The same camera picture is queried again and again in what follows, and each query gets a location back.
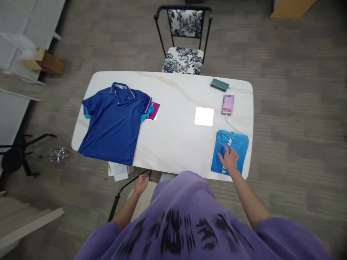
black metal chair frame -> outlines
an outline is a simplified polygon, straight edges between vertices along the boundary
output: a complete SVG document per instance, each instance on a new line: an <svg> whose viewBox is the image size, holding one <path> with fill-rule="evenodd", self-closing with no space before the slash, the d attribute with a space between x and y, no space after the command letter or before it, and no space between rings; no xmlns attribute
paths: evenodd
<svg viewBox="0 0 347 260"><path fill-rule="evenodd" d="M30 166L29 166L28 161L26 159L26 156L29 155L29 154L32 154L33 152L25 153L25 149L29 145L31 145L33 143L36 143L37 141L39 141L39 140L41 140L41 139L43 139L45 137L48 137L48 136L50 136L50 137L57 137L55 134L43 134L43 135L41 135L41 136L39 136L39 137L35 138L34 140L31 140L30 142L27 143L26 140L25 140L25 137L32 137L32 135L21 135L21 145L1 145L0 148L19 148L19 149L21 149L22 153L23 153L22 165L24 167L26 176L28 176L28 177L29 176L37 177L40 174L31 172ZM0 155L4 155L6 153L7 153L7 151L6 152L0 152Z"/></svg>
<svg viewBox="0 0 347 260"><path fill-rule="evenodd" d="M113 205L112 205L112 209L110 212L110 216L108 217L108 221L110 222L113 219L113 216L115 215L115 211L116 211L116 207L120 198L120 193L124 190L124 188L126 186L128 186L130 183L132 183L133 181L135 181L140 175L144 174L146 171L148 171L148 169L146 169L145 171L141 172L138 176L136 176L135 178L133 178L131 181L129 181L127 184L125 184L118 192L118 194L115 197L115 200L113 201Z"/></svg>
<svg viewBox="0 0 347 260"><path fill-rule="evenodd" d="M162 43L162 47L163 47L163 52L166 58L166 51L164 48L164 44L163 44L163 39L162 39L162 35L160 34L160 30L159 30L159 25L158 25L158 18L159 18L159 13L161 10L166 10L167 12L167 18L169 20L169 25L171 28L171 23L170 23L170 19L169 19L169 14L168 14L168 10L196 10L196 11L203 11L202 13L202 22L201 22L201 31L200 31L200 37L190 37L190 36L178 36L178 35L172 35L172 31L170 29L170 33L171 33L171 40L172 40L172 45L173 47L175 47L174 44L174 37L186 37L186 38L195 38L195 39L200 39L199 42L199 49L201 48L201 39L202 39L202 30L204 28L204 18L205 18L205 12L210 12L210 18L209 18L209 27L207 29L207 36L206 36L206 43L205 43L205 49L204 49L204 57L202 58L202 64L204 63L205 60L205 54L206 54L206 47L207 47L207 42L209 40L209 34L210 34L210 27L211 27L211 22L212 22L212 9L206 6L189 6L189 5L162 5L158 8L157 13L154 15L154 20L155 20L155 24L157 25L157 29L158 29L158 33L159 33L159 38L160 38L160 42Z"/></svg>

charging cable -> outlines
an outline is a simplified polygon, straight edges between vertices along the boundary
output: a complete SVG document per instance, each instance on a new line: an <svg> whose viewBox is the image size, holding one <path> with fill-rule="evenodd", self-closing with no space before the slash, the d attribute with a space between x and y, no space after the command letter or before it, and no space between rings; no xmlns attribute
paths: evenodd
<svg viewBox="0 0 347 260"><path fill-rule="evenodd" d="M247 90L240 90L240 89L237 89L237 88L233 88L233 87L228 87L229 89L233 90L233 91L236 91L236 92L240 92L240 93L245 93L245 94L252 94L253 95L253 91L247 91ZM227 120L227 115L225 115L225 121L226 123L231 127L233 128L238 134L243 134L243 135L247 135L249 137L252 137L253 135L249 135L249 134L245 134L239 130L237 130L235 127L233 127Z"/></svg>

pink phone case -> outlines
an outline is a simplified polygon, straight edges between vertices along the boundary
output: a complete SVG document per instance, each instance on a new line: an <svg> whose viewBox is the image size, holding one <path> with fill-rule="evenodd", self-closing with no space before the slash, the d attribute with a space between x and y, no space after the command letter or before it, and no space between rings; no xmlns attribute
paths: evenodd
<svg viewBox="0 0 347 260"><path fill-rule="evenodd" d="M222 104L222 115L232 115L232 109L234 107L234 96L231 95L225 95L223 97L223 104Z"/></svg>

blue polo shirt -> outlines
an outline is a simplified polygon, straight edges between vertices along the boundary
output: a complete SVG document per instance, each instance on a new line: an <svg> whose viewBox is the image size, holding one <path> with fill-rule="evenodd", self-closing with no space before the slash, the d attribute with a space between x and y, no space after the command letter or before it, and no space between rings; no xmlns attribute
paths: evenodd
<svg viewBox="0 0 347 260"><path fill-rule="evenodd" d="M87 157L132 165L141 115L147 112L150 103L147 94L117 82L83 100L91 119L78 152Z"/></svg>

white paper stack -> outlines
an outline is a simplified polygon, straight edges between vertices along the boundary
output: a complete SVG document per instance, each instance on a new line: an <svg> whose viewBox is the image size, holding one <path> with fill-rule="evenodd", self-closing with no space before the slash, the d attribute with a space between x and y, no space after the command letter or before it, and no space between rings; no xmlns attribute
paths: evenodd
<svg viewBox="0 0 347 260"><path fill-rule="evenodd" d="M108 162L108 175L114 176L115 181L128 179L129 173L132 173L133 171L134 171L133 166L126 166L124 164Z"/></svg>

